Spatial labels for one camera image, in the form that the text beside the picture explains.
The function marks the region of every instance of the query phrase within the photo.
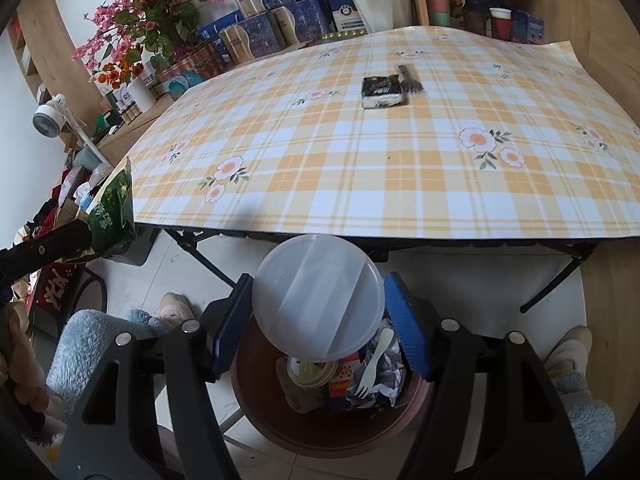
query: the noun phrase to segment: light blue plush pants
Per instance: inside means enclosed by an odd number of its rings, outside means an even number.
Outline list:
[[[138,339],[157,337],[172,327],[143,310],[131,310],[127,319],[108,316],[97,310],[74,314],[60,337],[47,376],[47,385],[60,395],[68,421],[98,361],[115,337],[129,332]],[[594,400],[584,377],[578,372],[552,379],[574,430],[586,472],[604,457],[613,445],[616,421],[613,410]]]

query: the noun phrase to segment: yellow checkered tablecloth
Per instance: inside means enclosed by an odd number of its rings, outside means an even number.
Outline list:
[[[424,94],[363,110],[364,76]],[[640,234],[640,130],[571,45],[410,27],[190,89],[129,152],[137,222],[402,238]]]

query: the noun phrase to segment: human hand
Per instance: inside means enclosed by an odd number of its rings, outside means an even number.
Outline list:
[[[15,399],[28,404],[35,412],[44,412],[49,406],[49,394],[45,386],[44,372],[38,364],[33,346],[20,329],[20,317],[9,304],[7,307],[12,353],[9,363],[0,354],[0,385],[7,377],[15,383]]]

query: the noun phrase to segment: white fork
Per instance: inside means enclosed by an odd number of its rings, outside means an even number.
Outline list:
[[[382,332],[380,332],[380,339],[378,341],[378,346],[376,346],[376,351],[369,361],[369,364],[364,370],[362,374],[362,378],[360,380],[360,385],[356,390],[355,396],[361,399],[364,399],[369,395],[369,392],[373,388],[373,385],[376,382],[376,371],[378,369],[378,361],[382,357],[382,354],[391,344],[391,340],[394,338],[394,331],[390,328],[383,328]]]

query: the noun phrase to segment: white fan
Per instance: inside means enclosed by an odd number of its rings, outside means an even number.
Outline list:
[[[66,106],[66,99],[62,94],[56,95],[51,101],[38,106],[33,115],[33,126],[45,137],[57,137],[62,130],[65,122],[71,126],[74,133],[82,139],[82,142],[95,153],[100,161],[109,164],[107,158],[102,154],[98,147],[89,140],[89,137],[81,128]]]

